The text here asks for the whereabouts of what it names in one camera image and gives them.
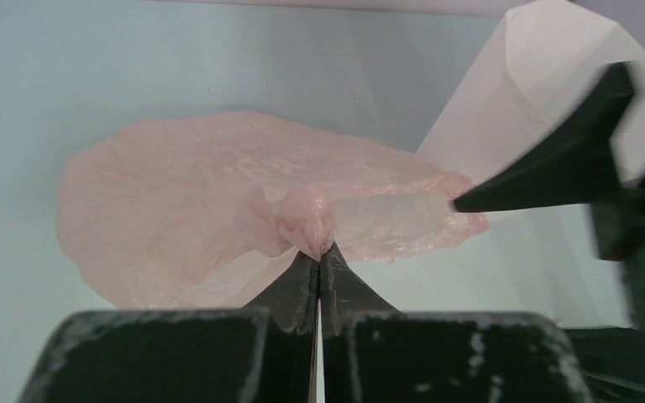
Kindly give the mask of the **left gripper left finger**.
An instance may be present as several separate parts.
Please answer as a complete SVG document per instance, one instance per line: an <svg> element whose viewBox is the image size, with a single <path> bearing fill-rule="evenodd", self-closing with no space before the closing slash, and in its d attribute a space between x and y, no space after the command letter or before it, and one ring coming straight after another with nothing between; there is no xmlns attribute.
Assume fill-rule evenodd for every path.
<svg viewBox="0 0 645 403"><path fill-rule="evenodd" d="M315 260L239 309L80 311L51 334L22 402L310 402Z"/></svg>

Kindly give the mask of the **pink plastic trash bag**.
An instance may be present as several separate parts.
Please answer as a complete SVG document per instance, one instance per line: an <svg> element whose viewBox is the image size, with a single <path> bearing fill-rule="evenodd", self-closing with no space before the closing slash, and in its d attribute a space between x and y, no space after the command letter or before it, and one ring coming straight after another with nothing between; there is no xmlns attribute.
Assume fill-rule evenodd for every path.
<svg viewBox="0 0 645 403"><path fill-rule="evenodd" d="M240 307L297 254L391 262L489 228L469 177L368 139L255 112L145 120L74 154L56 236L121 309Z"/></svg>

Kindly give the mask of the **white paper trash bin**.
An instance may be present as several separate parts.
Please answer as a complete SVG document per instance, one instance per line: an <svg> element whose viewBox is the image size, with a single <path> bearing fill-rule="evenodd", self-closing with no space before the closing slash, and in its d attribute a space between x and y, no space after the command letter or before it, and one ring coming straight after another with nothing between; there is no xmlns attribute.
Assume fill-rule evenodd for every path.
<svg viewBox="0 0 645 403"><path fill-rule="evenodd" d="M626 61L637 97L613 139L621 176L645 169L645 49L617 22L567 1L509 10L417 154L481 182L531 148Z"/></svg>

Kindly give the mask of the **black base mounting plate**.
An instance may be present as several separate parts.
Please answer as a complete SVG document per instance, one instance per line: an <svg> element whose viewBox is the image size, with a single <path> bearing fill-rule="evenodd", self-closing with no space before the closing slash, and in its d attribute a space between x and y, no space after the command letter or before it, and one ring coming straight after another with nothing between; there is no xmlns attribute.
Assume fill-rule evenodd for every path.
<svg viewBox="0 0 645 403"><path fill-rule="evenodd" d="M645 402L645 332L620 327L565 332L595 402Z"/></svg>

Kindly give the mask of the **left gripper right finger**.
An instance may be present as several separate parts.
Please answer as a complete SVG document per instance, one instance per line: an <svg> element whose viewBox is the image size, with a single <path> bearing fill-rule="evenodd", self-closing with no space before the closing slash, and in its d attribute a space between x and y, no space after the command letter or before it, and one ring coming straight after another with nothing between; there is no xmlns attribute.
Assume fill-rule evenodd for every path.
<svg viewBox="0 0 645 403"><path fill-rule="evenodd" d="M566 334L517 311L397 310L332 246L318 270L329 402L590 402Z"/></svg>

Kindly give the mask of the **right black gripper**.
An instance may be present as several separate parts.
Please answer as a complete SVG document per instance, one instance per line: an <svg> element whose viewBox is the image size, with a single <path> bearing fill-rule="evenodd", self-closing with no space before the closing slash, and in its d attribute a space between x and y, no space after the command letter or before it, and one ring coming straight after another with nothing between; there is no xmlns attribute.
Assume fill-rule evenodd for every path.
<svg viewBox="0 0 645 403"><path fill-rule="evenodd" d="M611 146L635 95L629 64L609 64L557 128L453 205L503 212L590 204L598 256L621 264L629 317L645 332L645 173L620 181Z"/></svg>

